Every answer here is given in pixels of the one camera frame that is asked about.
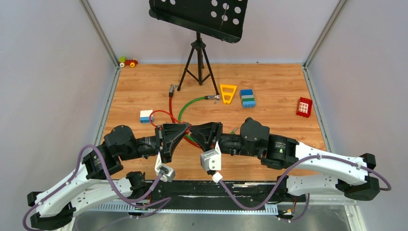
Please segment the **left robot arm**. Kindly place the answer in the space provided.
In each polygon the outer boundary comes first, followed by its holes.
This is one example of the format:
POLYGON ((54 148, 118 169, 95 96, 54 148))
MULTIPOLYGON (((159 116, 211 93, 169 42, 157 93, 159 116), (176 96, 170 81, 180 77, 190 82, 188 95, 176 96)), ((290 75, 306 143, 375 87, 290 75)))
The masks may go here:
POLYGON ((166 123, 156 127, 155 135, 136 138, 132 129, 119 125, 104 136, 102 144, 81 149, 75 169, 44 192, 27 195, 29 210, 23 226, 28 231, 52 231, 100 204, 120 199, 139 208, 161 181, 170 182, 175 172, 168 166, 172 154, 189 131, 188 123, 166 123), (156 179, 147 185, 144 173, 129 172, 119 180, 112 175, 123 170, 122 161, 156 156, 156 179))

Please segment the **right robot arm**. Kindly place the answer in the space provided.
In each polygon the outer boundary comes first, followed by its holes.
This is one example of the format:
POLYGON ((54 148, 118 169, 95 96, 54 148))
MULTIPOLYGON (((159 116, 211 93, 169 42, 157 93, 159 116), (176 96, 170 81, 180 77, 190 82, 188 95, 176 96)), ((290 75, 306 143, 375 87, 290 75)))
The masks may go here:
POLYGON ((281 201, 308 193, 343 194, 358 201, 373 200, 380 192, 374 177, 375 156, 349 157, 308 146, 292 138, 270 133, 269 127, 247 118, 238 134, 223 132, 219 122, 192 126, 191 137, 201 147, 201 166, 215 183, 220 183, 222 155, 257 158, 271 169, 290 171, 300 168, 314 171, 311 176, 278 177, 275 195, 281 201))

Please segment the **red padlock with thin cable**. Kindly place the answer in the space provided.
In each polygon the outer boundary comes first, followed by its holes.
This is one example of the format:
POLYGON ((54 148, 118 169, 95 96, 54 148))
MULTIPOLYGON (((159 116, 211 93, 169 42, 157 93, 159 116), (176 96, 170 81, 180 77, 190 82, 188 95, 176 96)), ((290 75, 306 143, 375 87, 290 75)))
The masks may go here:
MULTIPOLYGON (((155 125, 155 123, 154 123, 153 120, 152 120, 152 116, 155 115, 156 113, 164 113, 164 114, 168 115, 168 116, 169 116, 172 120, 174 120, 177 124, 183 123, 183 122, 179 121, 178 119, 176 119, 170 112, 160 109, 160 110, 153 110, 153 111, 150 113, 150 115, 149 115, 149 122, 150 122, 150 124, 151 124, 152 126, 154 126, 154 127, 156 127, 156 125, 155 125)), ((187 130, 184 132, 184 134, 187 135, 187 134, 189 133, 190 127, 191 127, 190 124, 187 123, 187 130)))

